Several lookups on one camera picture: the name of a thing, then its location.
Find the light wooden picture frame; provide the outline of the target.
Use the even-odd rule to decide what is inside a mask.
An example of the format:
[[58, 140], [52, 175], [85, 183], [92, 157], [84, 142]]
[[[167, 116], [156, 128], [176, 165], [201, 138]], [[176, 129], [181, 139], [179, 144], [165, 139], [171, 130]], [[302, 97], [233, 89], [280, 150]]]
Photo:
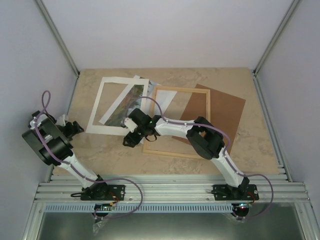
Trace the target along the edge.
[[[207, 118], [208, 121], [211, 119], [211, 91], [209, 89], [156, 85], [154, 87], [153, 92], [152, 92], [152, 99], [153, 100], [156, 100], [158, 90], [172, 91], [172, 92], [205, 94], [206, 95], [206, 118]], [[161, 156], [168, 156], [168, 157], [178, 157], [178, 158], [201, 159], [201, 157], [199, 155], [197, 155], [197, 154], [187, 154], [187, 153], [151, 150], [151, 149], [148, 149], [149, 143], [150, 143], [149, 141], [145, 140], [145, 142], [143, 144], [142, 152], [144, 154], [153, 154], [153, 155], [161, 155]]]

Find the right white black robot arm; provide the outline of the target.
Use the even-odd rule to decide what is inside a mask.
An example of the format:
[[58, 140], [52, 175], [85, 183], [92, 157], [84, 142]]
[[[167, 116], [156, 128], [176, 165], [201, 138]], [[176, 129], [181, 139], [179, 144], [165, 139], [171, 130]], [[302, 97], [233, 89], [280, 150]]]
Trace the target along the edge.
[[149, 136], [172, 136], [188, 140], [201, 158], [213, 162], [222, 173], [227, 195], [236, 200], [247, 195], [250, 180], [231, 160], [223, 134], [204, 117], [189, 121], [173, 120], [161, 115], [150, 117], [136, 108], [122, 121], [122, 127], [129, 130], [123, 145], [131, 148]]

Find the clear glass sheet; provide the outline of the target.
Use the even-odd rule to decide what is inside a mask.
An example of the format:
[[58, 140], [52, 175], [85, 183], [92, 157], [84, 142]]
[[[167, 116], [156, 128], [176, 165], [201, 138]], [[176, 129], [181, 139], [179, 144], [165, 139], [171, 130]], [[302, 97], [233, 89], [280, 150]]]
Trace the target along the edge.
[[[148, 84], [146, 96], [155, 99], [157, 103], [160, 105], [161, 111], [164, 114], [169, 105], [171, 104], [172, 100], [174, 99], [175, 95], [177, 94], [177, 92], [169, 90], [158, 90], [156, 97], [153, 97], [153, 91], [155, 86], [157, 85], [157, 83], [150, 81]], [[150, 113], [151, 104], [153, 103], [152, 100], [145, 98], [143, 100], [145, 101], [144, 113], [149, 114], [150, 116], [153, 116], [154, 114], [160, 115], [160, 110], [157, 106], [154, 107], [154, 112]]]

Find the white mat board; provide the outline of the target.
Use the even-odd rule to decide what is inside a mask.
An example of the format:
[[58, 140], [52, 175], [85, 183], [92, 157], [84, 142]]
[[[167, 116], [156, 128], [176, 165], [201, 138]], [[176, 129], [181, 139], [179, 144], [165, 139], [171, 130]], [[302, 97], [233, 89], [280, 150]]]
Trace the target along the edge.
[[[127, 128], [123, 127], [114, 127], [114, 126], [105, 126], [103, 124], [100, 125], [94, 125], [94, 119], [96, 117], [97, 109], [100, 103], [100, 99], [104, 90], [104, 86], [106, 84], [122, 84], [126, 85], [130, 83], [134, 83], [134, 80], [130, 80], [133, 78], [127, 78], [127, 77], [103, 77], [96, 95], [96, 99], [91, 111], [91, 115], [88, 121], [88, 125], [86, 128], [86, 132], [88, 134], [101, 134], [101, 135], [115, 135], [115, 136], [125, 136], [129, 130]], [[143, 97], [146, 97], [148, 90], [148, 83], [145, 83], [145, 89], [143, 91]], [[140, 110], [144, 111], [146, 106], [146, 101], [142, 99], [141, 101], [141, 107], [139, 108]]]

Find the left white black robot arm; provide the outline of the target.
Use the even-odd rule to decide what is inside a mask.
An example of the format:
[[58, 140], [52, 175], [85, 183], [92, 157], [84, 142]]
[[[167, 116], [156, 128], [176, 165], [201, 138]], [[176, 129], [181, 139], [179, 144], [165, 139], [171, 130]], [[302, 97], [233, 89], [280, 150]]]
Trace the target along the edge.
[[84, 129], [76, 122], [69, 122], [63, 115], [58, 120], [45, 112], [32, 114], [29, 130], [21, 136], [36, 155], [48, 166], [60, 167], [71, 173], [81, 183], [81, 192], [72, 193], [82, 201], [106, 200], [110, 187], [102, 177], [83, 165], [73, 151], [73, 136]]

